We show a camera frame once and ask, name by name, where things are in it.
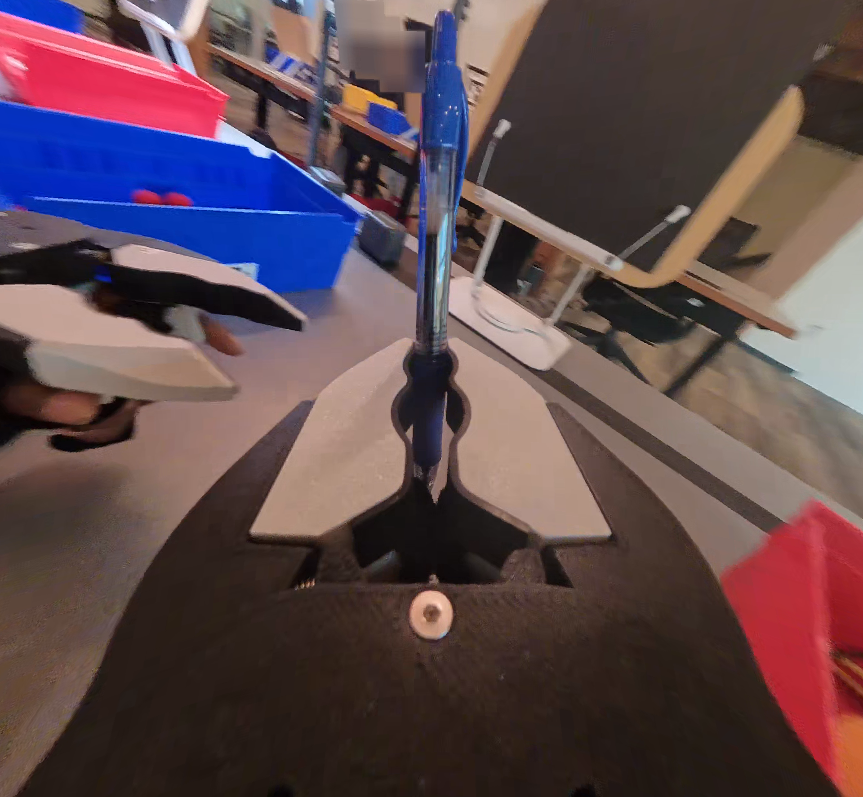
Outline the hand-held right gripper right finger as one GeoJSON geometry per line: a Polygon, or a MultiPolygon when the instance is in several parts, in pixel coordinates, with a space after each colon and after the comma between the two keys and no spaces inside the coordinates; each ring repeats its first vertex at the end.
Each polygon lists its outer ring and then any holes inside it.
{"type": "Polygon", "coordinates": [[[447,477],[437,506],[459,576],[501,580],[526,561],[549,580],[555,549],[613,533],[552,409],[524,378],[463,340],[450,343],[447,477]]]}

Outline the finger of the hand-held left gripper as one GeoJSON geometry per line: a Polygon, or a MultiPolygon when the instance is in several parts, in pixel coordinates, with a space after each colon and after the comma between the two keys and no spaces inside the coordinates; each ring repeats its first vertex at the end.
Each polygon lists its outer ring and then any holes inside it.
{"type": "Polygon", "coordinates": [[[106,282],[125,300],[302,331],[307,316],[232,266],[140,245],[111,250],[106,282]]]}
{"type": "Polygon", "coordinates": [[[168,334],[102,312],[81,291],[3,285],[2,367],[59,390],[109,398],[222,402],[239,388],[199,348],[200,310],[167,310],[168,334]]]}

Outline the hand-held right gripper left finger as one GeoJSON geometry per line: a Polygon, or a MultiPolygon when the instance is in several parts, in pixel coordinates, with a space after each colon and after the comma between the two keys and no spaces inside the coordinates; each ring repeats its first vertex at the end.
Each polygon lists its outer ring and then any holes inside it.
{"type": "Polygon", "coordinates": [[[431,496],[408,436],[413,348],[399,339],[319,393],[251,524],[252,542],[312,549],[319,580],[416,573],[431,496]]]}

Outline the blue bin white tag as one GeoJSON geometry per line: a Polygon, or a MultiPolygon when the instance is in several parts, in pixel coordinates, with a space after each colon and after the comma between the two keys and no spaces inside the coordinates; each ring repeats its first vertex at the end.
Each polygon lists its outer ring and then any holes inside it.
{"type": "Polygon", "coordinates": [[[334,286],[361,218],[279,155],[12,102],[1,105],[1,187],[32,212],[254,264],[276,293],[334,286]],[[134,204],[136,189],[195,205],[134,204]]]}

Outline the blue ballpoint pen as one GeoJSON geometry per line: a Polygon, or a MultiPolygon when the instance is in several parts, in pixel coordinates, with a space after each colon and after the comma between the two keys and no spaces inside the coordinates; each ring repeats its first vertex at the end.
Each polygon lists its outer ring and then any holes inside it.
{"type": "Polygon", "coordinates": [[[458,65],[458,20],[436,15],[422,99],[417,308],[413,379],[414,478],[431,490],[442,460],[449,375],[449,281],[468,156],[469,106],[458,65]]]}

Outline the red plastic bin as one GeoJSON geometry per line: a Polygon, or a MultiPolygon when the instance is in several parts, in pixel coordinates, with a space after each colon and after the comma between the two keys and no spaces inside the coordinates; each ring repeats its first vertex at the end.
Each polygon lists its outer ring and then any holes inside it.
{"type": "Polygon", "coordinates": [[[840,794],[861,795],[861,529],[811,501],[721,585],[783,716],[840,794]]]}
{"type": "Polygon", "coordinates": [[[228,96],[177,65],[1,15],[2,100],[214,138],[228,96]]]}

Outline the black office chair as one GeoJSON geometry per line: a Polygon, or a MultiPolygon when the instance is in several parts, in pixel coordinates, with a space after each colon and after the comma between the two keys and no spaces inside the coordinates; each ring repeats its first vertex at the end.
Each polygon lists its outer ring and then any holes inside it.
{"type": "Polygon", "coordinates": [[[583,311],[603,318],[608,328],[599,331],[570,324],[569,330],[585,339],[604,358],[617,362],[647,384],[649,380],[620,346],[619,336],[625,334],[655,347],[680,341],[693,328],[687,318],[654,308],[608,279],[594,278],[583,289],[582,298],[583,311]]]}

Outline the wooden office table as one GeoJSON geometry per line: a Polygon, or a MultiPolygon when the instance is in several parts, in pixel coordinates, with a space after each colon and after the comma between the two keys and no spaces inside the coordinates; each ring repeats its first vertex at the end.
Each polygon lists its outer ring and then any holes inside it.
{"type": "MultiPolygon", "coordinates": [[[[305,102],[310,110],[315,100],[313,88],[285,73],[276,71],[265,62],[232,52],[214,44],[207,44],[213,68],[227,79],[253,91],[256,95],[254,124],[267,129],[270,103],[285,111],[295,108],[297,102],[305,102]]],[[[331,123],[339,123],[356,134],[363,135],[361,146],[370,149],[369,156],[385,167],[404,177],[396,218],[404,222],[414,204],[418,185],[418,144],[415,140],[388,134],[370,124],[360,113],[343,104],[325,102],[325,115],[331,123]]]]}

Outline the black light stand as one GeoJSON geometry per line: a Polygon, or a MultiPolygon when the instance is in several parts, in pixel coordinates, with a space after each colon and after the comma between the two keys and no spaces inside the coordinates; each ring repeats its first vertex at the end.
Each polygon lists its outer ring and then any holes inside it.
{"type": "Polygon", "coordinates": [[[308,125],[308,144],[306,164],[307,168],[311,169],[316,166],[318,158],[318,144],[322,124],[325,118],[326,99],[326,75],[329,64],[329,42],[333,36],[336,17],[335,17],[335,0],[322,0],[322,26],[320,47],[318,52],[318,66],[315,75],[313,86],[314,94],[311,101],[308,103],[307,110],[307,125],[308,125]]]}

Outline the yellow plastic bin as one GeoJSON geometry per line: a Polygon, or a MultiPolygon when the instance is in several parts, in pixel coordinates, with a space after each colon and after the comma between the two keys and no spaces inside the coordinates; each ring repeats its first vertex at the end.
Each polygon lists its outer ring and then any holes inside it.
{"type": "Polygon", "coordinates": [[[373,91],[361,88],[355,84],[345,84],[342,88],[342,101],[340,103],[346,110],[355,115],[367,118],[369,109],[377,105],[390,111],[399,111],[397,102],[385,99],[373,91]]]}

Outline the small blue bin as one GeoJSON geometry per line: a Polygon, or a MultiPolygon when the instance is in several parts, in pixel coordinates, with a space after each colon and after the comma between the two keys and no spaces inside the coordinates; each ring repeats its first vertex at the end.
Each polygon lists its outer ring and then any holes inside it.
{"type": "Polygon", "coordinates": [[[410,123],[404,112],[381,102],[369,102],[366,120],[371,127],[403,141],[415,142],[418,138],[418,129],[410,123]]]}

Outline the blue plastic bin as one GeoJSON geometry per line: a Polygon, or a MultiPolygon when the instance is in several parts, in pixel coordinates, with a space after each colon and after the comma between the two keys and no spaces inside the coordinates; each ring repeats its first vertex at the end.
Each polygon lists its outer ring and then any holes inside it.
{"type": "Polygon", "coordinates": [[[62,0],[1,0],[1,12],[69,33],[84,30],[83,12],[62,0]]]}

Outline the white-tipped thin rod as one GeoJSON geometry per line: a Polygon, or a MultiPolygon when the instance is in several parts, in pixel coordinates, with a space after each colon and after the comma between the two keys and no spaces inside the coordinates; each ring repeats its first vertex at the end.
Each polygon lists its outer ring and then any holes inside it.
{"type": "Polygon", "coordinates": [[[656,237],[668,230],[670,227],[685,220],[691,214],[691,209],[679,204],[675,207],[664,219],[656,224],[651,230],[642,235],[638,240],[631,243],[628,247],[621,250],[614,257],[609,257],[603,262],[603,265],[612,271],[619,270],[633,254],[640,251],[649,242],[652,242],[656,237]]]}
{"type": "Polygon", "coordinates": [[[512,124],[506,119],[501,119],[495,126],[493,134],[485,148],[484,156],[482,157],[479,172],[475,180],[475,187],[477,190],[481,190],[484,187],[484,183],[489,173],[489,168],[491,166],[495,150],[497,149],[501,141],[506,137],[511,127],[512,124]]]}

